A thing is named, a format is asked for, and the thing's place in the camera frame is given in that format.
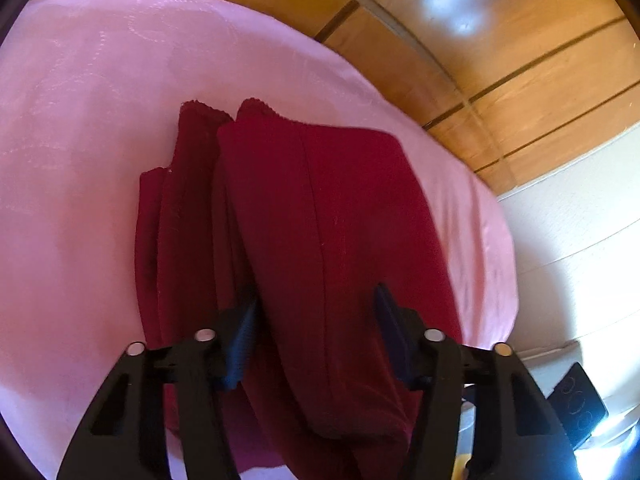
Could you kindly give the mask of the pink bedspread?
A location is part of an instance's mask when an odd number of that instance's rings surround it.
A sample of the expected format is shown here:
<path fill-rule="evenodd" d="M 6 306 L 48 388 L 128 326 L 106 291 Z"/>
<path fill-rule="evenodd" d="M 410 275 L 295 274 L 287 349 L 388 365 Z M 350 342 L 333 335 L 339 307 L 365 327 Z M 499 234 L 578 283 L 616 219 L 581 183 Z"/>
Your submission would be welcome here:
<path fill-rule="evenodd" d="M 234 112 L 247 98 L 396 136 L 430 203 L 464 342 L 512 332 L 514 249 L 494 193 L 344 58 L 224 0 L 32 0 L 1 47 L 1 413 L 43 477 L 142 335 L 140 174 L 170 159 L 183 102 Z"/>

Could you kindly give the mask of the dark red sweater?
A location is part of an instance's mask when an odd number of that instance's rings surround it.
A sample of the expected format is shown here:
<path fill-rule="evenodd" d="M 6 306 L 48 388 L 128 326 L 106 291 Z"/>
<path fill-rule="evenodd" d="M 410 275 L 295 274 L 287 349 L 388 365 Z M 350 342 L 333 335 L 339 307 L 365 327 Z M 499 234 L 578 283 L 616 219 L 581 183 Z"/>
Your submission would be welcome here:
<path fill-rule="evenodd" d="M 235 116 L 184 103 L 171 163 L 140 178 L 134 273 L 154 348 L 262 300 L 266 333 L 222 396 L 241 470 L 398 476 L 420 398 L 390 370 L 375 287 L 451 338 L 461 327 L 430 208 L 393 136 L 294 122 L 255 99 Z"/>

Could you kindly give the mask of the black device on floor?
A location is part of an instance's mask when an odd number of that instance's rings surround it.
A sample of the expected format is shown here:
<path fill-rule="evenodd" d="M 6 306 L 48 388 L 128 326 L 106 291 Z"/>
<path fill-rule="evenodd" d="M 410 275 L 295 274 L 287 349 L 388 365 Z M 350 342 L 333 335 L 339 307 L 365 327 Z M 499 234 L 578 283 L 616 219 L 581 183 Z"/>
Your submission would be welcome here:
<path fill-rule="evenodd" d="M 580 448 L 608 417 L 608 410 L 586 374 L 575 362 L 547 398 L 572 445 Z"/>

